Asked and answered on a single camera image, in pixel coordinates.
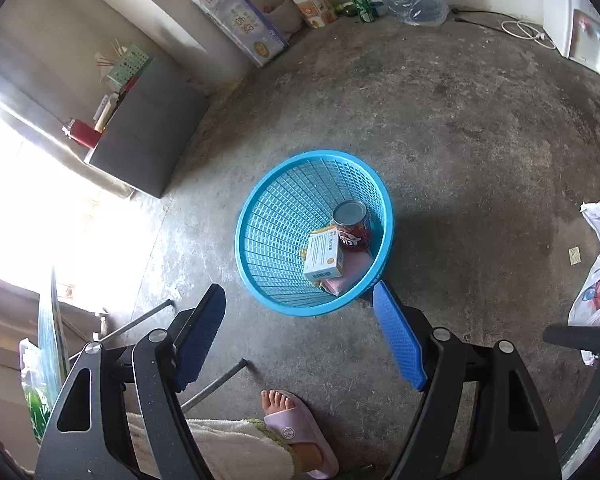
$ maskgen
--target red bottle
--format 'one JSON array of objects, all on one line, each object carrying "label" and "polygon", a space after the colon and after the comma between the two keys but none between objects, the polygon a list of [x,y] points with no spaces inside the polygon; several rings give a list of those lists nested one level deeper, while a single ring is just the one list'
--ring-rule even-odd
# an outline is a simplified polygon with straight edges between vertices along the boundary
[{"label": "red bottle", "polygon": [[63,128],[68,137],[87,148],[95,148],[102,134],[83,123],[80,119],[71,119],[68,126]]}]

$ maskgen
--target blue gripper pad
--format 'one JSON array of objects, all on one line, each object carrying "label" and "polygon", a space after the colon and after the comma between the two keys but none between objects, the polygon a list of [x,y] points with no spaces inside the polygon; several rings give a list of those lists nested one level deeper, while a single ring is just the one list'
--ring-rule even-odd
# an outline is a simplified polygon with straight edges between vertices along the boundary
[{"label": "blue gripper pad", "polygon": [[422,390],[427,383],[422,346],[400,309],[400,300],[380,281],[374,287],[373,303],[376,319],[394,354],[402,378],[416,390]]},{"label": "blue gripper pad", "polygon": [[175,338],[177,391],[197,380],[222,323],[225,304],[224,289],[213,283]]}]

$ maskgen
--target slide sandal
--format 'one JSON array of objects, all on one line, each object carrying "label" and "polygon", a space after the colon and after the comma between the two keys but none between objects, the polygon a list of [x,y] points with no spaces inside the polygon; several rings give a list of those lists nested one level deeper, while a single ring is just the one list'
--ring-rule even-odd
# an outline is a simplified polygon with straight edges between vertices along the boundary
[{"label": "slide sandal", "polygon": [[313,478],[326,479],[338,474],[340,465],[333,453],[333,449],[327,443],[324,435],[318,427],[314,416],[299,397],[284,390],[275,390],[286,395],[296,405],[290,410],[266,415],[264,423],[277,434],[285,439],[287,444],[315,444],[322,454],[322,465],[320,469],[314,469],[307,474]]}]

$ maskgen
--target green can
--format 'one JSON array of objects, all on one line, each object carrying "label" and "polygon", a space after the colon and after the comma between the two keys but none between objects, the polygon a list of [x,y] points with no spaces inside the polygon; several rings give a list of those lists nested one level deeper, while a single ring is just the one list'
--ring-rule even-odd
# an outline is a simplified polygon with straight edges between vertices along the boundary
[{"label": "green can", "polygon": [[371,23],[374,20],[373,12],[371,11],[371,4],[369,0],[351,0],[358,10],[360,19],[363,22]]}]

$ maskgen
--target blue plastic basket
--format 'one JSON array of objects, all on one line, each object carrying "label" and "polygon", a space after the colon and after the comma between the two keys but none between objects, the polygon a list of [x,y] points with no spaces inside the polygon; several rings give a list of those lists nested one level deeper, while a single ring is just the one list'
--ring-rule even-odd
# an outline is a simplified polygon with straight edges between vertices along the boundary
[{"label": "blue plastic basket", "polygon": [[[333,209],[351,199],[368,209],[374,262],[336,298],[304,277],[300,249],[309,232],[331,222]],[[319,150],[286,160],[251,192],[235,232],[235,259],[247,288],[265,306],[318,316],[350,303],[378,281],[393,240],[394,210],[376,172],[348,153]]]}]

